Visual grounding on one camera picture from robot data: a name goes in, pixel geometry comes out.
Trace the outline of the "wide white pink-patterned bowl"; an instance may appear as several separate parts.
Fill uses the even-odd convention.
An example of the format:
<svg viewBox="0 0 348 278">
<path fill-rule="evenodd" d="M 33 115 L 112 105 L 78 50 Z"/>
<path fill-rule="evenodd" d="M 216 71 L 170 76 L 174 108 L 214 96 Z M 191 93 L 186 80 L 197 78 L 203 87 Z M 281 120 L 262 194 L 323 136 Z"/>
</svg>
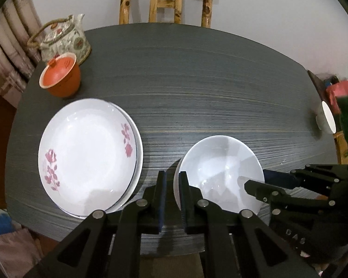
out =
<svg viewBox="0 0 348 278">
<path fill-rule="evenodd" d="M 262 202 L 247 194 L 248 180 L 263 183 L 263 169 L 252 150 L 231 136 L 206 137 L 194 144 L 182 158 L 180 173 L 188 184 L 201 190 L 202 197 L 223 210 L 239 213 L 249 209 L 258 214 Z"/>
</svg>

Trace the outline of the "small white floral plate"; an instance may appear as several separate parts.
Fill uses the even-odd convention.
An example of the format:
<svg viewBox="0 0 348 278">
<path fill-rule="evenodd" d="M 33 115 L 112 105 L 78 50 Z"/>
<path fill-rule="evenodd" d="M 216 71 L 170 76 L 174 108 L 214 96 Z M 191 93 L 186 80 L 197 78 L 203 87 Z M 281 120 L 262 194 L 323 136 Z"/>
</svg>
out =
<svg viewBox="0 0 348 278">
<path fill-rule="evenodd" d="M 134 193 L 142 170 L 142 141 L 130 116 L 96 98 L 74 101 L 49 121 L 38 169 L 50 199 L 79 218 L 114 212 Z"/>
</svg>

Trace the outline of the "white bowl red flower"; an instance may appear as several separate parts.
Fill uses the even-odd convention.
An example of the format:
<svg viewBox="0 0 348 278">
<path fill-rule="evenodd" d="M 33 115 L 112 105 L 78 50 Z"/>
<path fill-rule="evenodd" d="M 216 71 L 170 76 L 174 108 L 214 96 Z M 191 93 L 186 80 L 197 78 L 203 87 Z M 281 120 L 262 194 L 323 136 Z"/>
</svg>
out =
<svg viewBox="0 0 348 278">
<path fill-rule="evenodd" d="M 180 192 L 179 192 L 179 179 L 178 179 L 178 175 L 180 172 L 180 166 L 182 164 L 182 159 L 179 160 L 178 165 L 175 169 L 175 174 L 174 174 L 174 178 L 173 178 L 173 193 L 174 193 L 174 197 L 175 197 L 175 202 L 179 208 L 179 210 L 181 210 L 181 205 L 180 205 Z"/>
</svg>

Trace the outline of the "small white cup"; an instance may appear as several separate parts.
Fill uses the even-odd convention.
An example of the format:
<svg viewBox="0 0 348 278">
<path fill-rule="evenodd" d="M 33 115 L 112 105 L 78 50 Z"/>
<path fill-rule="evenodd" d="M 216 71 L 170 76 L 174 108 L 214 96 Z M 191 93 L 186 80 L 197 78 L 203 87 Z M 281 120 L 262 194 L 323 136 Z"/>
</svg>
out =
<svg viewBox="0 0 348 278">
<path fill-rule="evenodd" d="M 322 101 L 317 109 L 316 123 L 318 128 L 326 134 L 336 133 L 335 118 L 325 101 Z"/>
</svg>

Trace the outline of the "red cloth bag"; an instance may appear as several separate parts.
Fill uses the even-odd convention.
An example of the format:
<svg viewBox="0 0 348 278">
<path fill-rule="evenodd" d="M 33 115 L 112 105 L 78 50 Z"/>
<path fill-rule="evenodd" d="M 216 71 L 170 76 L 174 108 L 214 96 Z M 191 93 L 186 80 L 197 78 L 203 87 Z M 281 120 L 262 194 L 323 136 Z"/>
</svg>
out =
<svg viewBox="0 0 348 278">
<path fill-rule="evenodd" d="M 340 113 L 340 109 L 337 103 L 338 97 L 348 96 L 348 80 L 341 81 L 339 83 L 335 83 L 334 85 L 328 86 L 326 89 L 326 93 L 328 95 L 331 111 L 334 115 Z"/>
</svg>

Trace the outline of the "orange lidded tea cup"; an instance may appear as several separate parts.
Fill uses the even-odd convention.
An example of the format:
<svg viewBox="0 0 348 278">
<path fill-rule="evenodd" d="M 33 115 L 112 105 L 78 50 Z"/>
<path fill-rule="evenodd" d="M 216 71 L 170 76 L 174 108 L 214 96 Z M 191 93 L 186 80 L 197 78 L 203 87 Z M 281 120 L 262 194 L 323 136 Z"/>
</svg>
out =
<svg viewBox="0 0 348 278">
<path fill-rule="evenodd" d="M 67 52 L 50 59 L 39 78 L 39 86 L 51 95 L 68 98 L 76 94 L 81 72 L 75 53 Z"/>
</svg>

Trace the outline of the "floral ceramic teapot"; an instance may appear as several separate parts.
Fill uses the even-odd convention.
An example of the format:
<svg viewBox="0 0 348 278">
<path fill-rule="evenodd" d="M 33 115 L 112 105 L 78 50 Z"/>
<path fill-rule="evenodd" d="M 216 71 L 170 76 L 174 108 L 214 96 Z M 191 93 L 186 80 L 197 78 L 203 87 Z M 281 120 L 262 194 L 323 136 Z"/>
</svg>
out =
<svg viewBox="0 0 348 278">
<path fill-rule="evenodd" d="M 92 51 L 82 26 L 84 16 L 71 14 L 67 18 L 47 22 L 29 38 L 27 46 L 40 49 L 45 63 L 64 53 L 74 53 L 77 64 L 81 65 Z"/>
</svg>

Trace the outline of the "beige patterned curtain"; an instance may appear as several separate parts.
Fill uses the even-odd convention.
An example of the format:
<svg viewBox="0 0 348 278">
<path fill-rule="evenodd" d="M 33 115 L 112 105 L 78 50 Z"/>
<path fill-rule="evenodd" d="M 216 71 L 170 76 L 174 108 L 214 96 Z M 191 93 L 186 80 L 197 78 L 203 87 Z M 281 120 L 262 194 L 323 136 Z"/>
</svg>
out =
<svg viewBox="0 0 348 278">
<path fill-rule="evenodd" d="M 6 0 L 0 7 L 0 96 L 13 107 L 41 61 L 39 49 L 27 46 L 40 27 L 32 0 Z"/>
</svg>

